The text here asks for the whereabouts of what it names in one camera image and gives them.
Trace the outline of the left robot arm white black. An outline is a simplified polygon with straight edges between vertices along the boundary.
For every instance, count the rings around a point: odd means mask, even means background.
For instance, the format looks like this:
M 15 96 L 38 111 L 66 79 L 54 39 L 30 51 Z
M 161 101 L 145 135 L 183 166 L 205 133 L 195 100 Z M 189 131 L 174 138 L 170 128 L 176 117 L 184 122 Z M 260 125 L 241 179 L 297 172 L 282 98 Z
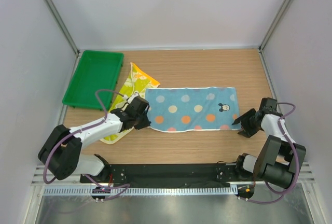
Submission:
M 109 164 L 99 155 L 84 155 L 82 150 L 94 142 L 117 133 L 150 126 L 147 117 L 149 103 L 138 94 L 126 100 L 122 108 L 115 108 L 105 117 L 78 127 L 56 126 L 38 153 L 38 159 L 55 179 L 64 180 L 72 174 L 92 176 L 103 183 L 109 179 Z

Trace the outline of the blue polka dot towel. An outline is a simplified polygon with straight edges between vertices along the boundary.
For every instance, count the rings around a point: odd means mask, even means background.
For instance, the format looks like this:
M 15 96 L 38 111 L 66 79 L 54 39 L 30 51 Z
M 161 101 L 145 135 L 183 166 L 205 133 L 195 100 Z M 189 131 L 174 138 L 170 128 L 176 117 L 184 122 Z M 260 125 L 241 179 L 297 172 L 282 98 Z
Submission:
M 232 87 L 148 89 L 150 127 L 160 132 L 239 130 L 236 89 Z

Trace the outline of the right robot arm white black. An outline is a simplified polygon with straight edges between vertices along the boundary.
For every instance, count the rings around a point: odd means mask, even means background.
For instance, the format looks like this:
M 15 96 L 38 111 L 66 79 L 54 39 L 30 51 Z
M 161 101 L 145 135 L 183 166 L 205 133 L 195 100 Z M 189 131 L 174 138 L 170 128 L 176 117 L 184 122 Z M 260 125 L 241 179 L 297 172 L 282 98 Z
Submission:
M 234 120 L 233 124 L 241 127 L 239 135 L 249 138 L 264 131 L 267 139 L 257 157 L 247 153 L 238 156 L 233 173 L 239 180 L 262 180 L 288 192 L 298 180 L 306 148 L 291 138 L 285 126 L 287 115 L 277 111 L 279 104 L 265 97 L 259 110 L 252 108 Z

